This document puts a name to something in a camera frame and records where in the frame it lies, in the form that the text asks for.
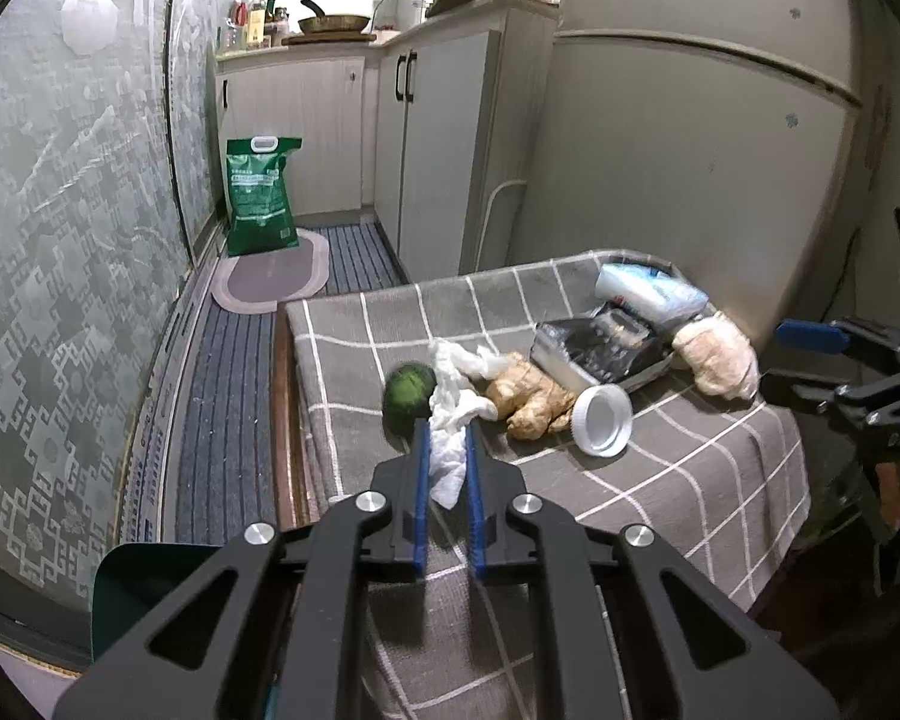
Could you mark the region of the blue white tissue pack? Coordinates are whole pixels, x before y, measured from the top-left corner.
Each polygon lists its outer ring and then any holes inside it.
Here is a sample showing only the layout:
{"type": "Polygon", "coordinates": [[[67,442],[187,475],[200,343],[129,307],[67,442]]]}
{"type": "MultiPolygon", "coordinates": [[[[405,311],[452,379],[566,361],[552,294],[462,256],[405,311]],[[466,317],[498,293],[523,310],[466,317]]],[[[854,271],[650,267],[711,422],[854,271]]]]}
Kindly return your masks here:
{"type": "Polygon", "coordinates": [[[626,309],[655,328],[690,322],[709,305],[709,298],[701,289],[639,263],[605,263],[596,277],[595,296],[626,309]]]}

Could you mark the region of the green round fruit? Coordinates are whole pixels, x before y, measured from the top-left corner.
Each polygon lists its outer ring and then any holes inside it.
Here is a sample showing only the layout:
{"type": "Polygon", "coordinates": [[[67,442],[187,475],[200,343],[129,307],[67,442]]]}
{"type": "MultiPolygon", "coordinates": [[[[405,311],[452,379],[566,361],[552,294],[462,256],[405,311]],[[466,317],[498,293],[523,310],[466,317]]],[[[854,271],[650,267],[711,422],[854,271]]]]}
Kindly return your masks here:
{"type": "Polygon", "coordinates": [[[422,362],[405,362],[388,374],[383,387],[382,416],[392,435],[411,440],[416,422],[430,418],[430,397],[437,387],[436,372],[422,362]]]}

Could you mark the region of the condiment bottles group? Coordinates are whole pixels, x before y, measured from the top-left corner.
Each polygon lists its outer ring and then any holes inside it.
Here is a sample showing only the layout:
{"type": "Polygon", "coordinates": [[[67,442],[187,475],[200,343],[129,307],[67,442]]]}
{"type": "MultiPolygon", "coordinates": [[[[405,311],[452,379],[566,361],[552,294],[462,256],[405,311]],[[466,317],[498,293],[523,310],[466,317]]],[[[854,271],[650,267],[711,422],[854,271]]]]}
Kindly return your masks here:
{"type": "Polygon", "coordinates": [[[222,29],[224,52],[279,47],[289,34],[287,11],[276,0],[230,0],[222,29]]]}

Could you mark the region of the white refrigerator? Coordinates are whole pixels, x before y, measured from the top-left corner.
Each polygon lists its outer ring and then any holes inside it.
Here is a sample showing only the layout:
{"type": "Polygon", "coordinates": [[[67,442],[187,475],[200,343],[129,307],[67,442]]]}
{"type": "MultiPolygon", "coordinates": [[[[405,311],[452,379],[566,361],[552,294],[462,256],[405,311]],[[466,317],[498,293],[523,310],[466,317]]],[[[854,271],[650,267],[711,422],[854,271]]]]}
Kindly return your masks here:
{"type": "Polygon", "coordinates": [[[852,0],[560,0],[510,259],[632,249],[772,332],[844,177],[852,0]]]}

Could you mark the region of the white kitchen cabinet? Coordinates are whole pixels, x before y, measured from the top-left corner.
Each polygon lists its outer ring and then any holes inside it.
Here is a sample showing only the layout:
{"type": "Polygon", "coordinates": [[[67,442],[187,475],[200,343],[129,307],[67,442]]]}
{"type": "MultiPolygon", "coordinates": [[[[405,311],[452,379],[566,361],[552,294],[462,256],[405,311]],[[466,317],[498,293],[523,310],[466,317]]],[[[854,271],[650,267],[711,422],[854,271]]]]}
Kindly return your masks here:
{"type": "Polygon", "coordinates": [[[473,0],[388,39],[217,55],[215,125],[297,137],[305,224],[370,220],[414,281],[510,259],[557,10],[473,0]]]}

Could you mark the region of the oval pink floor mat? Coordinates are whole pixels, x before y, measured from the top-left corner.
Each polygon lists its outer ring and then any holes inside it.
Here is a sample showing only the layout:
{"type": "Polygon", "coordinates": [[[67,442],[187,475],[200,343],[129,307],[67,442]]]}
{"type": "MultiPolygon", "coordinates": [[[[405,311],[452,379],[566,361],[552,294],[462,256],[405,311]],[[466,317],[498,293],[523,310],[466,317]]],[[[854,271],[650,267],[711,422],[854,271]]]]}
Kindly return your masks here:
{"type": "Polygon", "coordinates": [[[301,229],[299,245],[261,254],[222,257],[211,293],[221,309],[262,316],[284,302],[317,296],[329,278],[329,242],[318,232],[301,229]]]}

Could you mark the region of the striped blue floor runner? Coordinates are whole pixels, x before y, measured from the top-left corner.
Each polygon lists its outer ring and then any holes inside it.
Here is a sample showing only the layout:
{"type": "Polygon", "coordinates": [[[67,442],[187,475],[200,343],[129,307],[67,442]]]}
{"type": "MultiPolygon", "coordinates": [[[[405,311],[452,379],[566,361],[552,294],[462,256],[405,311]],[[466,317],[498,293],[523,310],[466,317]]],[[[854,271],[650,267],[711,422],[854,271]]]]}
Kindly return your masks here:
{"type": "Polygon", "coordinates": [[[244,316],[206,298],[176,399],[165,539],[224,543],[256,520],[289,522],[294,405],[286,314],[244,316]]]}

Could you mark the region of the white tissue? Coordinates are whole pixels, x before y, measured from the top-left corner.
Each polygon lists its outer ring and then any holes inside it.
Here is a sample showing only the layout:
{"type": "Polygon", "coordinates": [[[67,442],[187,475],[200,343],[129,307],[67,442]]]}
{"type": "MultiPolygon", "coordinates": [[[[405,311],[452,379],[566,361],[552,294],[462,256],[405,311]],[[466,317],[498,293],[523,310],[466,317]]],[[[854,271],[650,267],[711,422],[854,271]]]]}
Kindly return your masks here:
{"type": "Polygon", "coordinates": [[[434,340],[429,344],[436,388],[429,397],[429,493],[442,509],[455,509],[466,478],[466,438],[475,419],[496,421],[497,406],[481,395],[475,383],[489,382],[510,361],[480,346],[468,351],[461,344],[434,340]]]}

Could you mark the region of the ginger root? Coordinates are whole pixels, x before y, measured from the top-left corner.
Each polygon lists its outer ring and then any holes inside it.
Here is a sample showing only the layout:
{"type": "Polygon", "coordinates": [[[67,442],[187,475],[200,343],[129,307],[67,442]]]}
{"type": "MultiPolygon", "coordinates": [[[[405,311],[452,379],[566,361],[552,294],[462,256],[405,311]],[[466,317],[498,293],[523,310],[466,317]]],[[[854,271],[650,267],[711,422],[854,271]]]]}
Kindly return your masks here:
{"type": "Polygon", "coordinates": [[[507,364],[484,388],[497,421],[504,421],[514,440],[538,440],[566,431],[577,395],[562,387],[520,353],[509,353],[507,364]]]}

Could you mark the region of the green rice bag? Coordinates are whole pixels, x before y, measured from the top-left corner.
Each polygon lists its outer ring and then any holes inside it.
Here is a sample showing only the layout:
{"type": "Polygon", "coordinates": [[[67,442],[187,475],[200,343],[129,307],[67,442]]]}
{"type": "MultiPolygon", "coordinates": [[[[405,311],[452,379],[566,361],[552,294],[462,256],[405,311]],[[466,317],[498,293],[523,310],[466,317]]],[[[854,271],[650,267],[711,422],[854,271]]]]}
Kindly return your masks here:
{"type": "Polygon", "coordinates": [[[299,245],[284,171],[301,138],[232,138],[226,148],[230,232],[227,255],[264,254],[299,245]]]}

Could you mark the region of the frying pan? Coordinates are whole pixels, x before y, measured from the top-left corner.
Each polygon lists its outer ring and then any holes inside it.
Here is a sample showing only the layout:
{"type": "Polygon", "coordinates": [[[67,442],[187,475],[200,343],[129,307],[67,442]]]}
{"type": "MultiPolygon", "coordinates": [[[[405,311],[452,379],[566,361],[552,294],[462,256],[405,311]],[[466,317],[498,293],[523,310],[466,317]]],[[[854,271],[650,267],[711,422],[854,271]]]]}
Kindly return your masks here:
{"type": "Polygon", "coordinates": [[[301,0],[301,5],[310,11],[310,16],[299,21],[304,34],[329,34],[330,32],[364,32],[370,25],[370,18],[352,13],[326,13],[313,0],[301,0]]]}

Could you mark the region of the black snack bag box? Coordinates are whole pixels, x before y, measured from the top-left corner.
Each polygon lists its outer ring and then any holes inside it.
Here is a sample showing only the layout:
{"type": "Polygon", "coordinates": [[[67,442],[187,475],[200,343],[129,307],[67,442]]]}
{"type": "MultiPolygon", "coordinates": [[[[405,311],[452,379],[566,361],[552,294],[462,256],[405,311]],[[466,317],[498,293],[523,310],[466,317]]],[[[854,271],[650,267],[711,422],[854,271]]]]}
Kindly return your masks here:
{"type": "Polygon", "coordinates": [[[611,304],[539,322],[530,349],[530,361],[572,394],[598,385],[632,394],[663,377],[673,360],[673,349],[645,320],[611,304]]]}

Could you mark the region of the grey checked tablecloth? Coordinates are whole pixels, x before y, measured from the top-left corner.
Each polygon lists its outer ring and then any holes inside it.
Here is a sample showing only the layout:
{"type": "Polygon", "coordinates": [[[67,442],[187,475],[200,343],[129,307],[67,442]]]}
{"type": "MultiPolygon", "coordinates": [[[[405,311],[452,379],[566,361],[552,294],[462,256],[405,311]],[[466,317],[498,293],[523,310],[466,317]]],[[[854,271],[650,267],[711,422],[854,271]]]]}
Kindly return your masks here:
{"type": "MultiPolygon", "coordinates": [[[[401,454],[382,421],[395,367],[430,343],[526,351],[536,324],[595,305],[603,250],[289,307],[305,456],[322,504],[360,493],[401,454]]],[[[577,520],[614,532],[645,523],[736,605],[751,606],[782,564],[811,504],[802,438],[781,408],[733,405],[671,372],[637,392],[624,454],[582,454],[566,434],[514,442],[484,433],[494,457],[577,520]]],[[[486,587],[468,566],[466,515],[430,512],[427,572],[368,594],[359,712],[365,718],[532,718],[533,622],[525,590],[486,587]]]]}

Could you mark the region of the dark teal trash bin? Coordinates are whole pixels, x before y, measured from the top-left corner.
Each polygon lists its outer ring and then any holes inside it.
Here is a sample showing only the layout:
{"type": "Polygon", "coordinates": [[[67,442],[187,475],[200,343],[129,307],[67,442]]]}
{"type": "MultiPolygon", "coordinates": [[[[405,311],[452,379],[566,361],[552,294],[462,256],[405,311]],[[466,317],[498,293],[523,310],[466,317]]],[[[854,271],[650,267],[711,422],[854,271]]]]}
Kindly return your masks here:
{"type": "Polygon", "coordinates": [[[89,671],[119,684],[260,681],[295,590],[277,539],[121,544],[95,579],[89,671]]]}

